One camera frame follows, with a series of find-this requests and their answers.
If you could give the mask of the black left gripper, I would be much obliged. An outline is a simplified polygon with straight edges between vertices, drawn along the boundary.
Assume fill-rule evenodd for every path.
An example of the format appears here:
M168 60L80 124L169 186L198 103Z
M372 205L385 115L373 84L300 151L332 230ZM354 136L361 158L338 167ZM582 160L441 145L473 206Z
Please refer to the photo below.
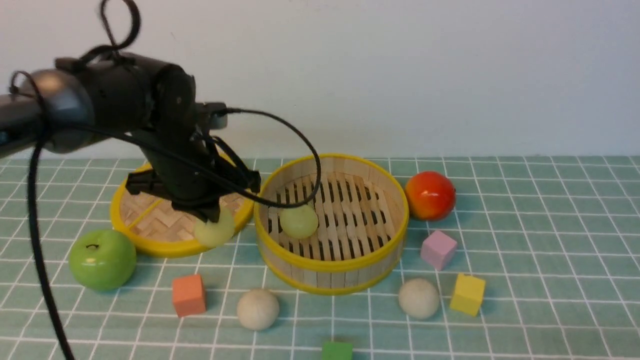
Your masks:
M229 155L229 160L223 158L222 153L230 150L225 142L221 143L222 150L217 151L214 145L205 145L201 139L170 136L155 130L135 130L132 137L178 154L245 191L259 192L262 183L259 172L248 169L234 152ZM125 188L129 194L165 199L171 202L174 210L193 214L203 223L219 222L220 199L233 194L233 189L222 186L183 161L170 159L146 148L142 152L151 169L128 174Z

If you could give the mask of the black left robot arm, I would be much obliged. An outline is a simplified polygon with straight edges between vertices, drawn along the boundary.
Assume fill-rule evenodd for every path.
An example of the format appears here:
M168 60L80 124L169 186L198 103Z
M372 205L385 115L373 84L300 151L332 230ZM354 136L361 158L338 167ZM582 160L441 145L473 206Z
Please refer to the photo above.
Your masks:
M82 123L141 141L177 154L246 191L259 193L261 176L249 170L226 144L221 156L205 145L205 131L226 127L223 102L197 102L194 76L180 66L125 53L127 63L106 57L78 69L72 58L58 59L57 68L30 75L46 105L43 119L37 94L28 79L15 93L1 95L1 158L35 145L47 127ZM55 132L45 149L68 154L105 141L110 136L87 131ZM203 222L217 223L220 198L236 193L182 161L143 149L151 170L130 173L125 189L170 201L172 208Z

